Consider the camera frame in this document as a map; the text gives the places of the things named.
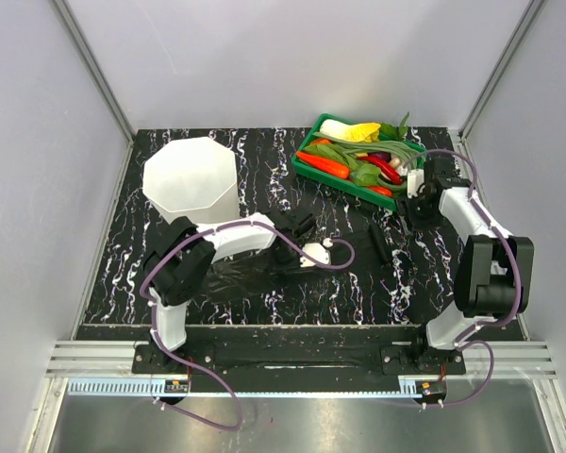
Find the white faceted trash bin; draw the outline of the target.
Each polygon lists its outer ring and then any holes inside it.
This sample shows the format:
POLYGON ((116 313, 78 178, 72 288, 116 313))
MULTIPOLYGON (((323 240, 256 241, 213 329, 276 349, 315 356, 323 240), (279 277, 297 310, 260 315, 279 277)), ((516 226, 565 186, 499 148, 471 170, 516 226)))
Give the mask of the white faceted trash bin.
POLYGON ((144 164, 142 193, 169 224, 238 220, 235 153, 209 137, 171 141, 144 164))

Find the black trash bag roll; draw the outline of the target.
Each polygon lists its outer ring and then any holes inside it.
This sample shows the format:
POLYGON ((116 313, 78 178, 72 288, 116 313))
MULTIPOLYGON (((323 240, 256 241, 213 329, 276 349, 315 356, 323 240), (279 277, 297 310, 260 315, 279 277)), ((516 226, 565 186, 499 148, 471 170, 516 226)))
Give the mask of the black trash bag roll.
POLYGON ((377 224, 370 224, 368 227, 368 233, 370 236, 373 249, 380 261, 383 264, 391 264, 392 255, 391 250, 386 242, 385 235, 381 227, 377 224))

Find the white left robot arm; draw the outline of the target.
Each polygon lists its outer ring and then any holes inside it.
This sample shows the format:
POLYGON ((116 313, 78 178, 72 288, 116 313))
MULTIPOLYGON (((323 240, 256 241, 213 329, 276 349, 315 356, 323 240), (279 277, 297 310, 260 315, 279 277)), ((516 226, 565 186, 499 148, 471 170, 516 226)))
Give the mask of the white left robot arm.
POLYGON ((326 247, 306 241, 314 227, 313 216, 298 211, 256 212, 217 224, 196 224, 181 217, 168 225, 142 263, 141 296, 151 308, 150 332, 158 344, 152 357, 155 365, 166 373, 184 365, 188 303, 216 262, 265 251, 276 267, 329 265, 326 247))

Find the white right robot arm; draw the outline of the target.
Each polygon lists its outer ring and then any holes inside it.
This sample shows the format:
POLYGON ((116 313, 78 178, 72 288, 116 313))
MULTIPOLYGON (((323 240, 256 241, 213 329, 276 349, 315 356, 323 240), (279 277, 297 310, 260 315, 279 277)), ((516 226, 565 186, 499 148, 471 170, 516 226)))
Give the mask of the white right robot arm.
POLYGON ((483 205, 476 178, 456 174, 455 152, 427 150, 422 167, 407 168, 407 192, 396 201, 408 234, 448 224, 463 243, 453 283, 453 302, 423 324, 401 348, 399 361, 429 374, 472 343, 484 327, 503 327, 529 301, 534 244, 511 233, 483 205))

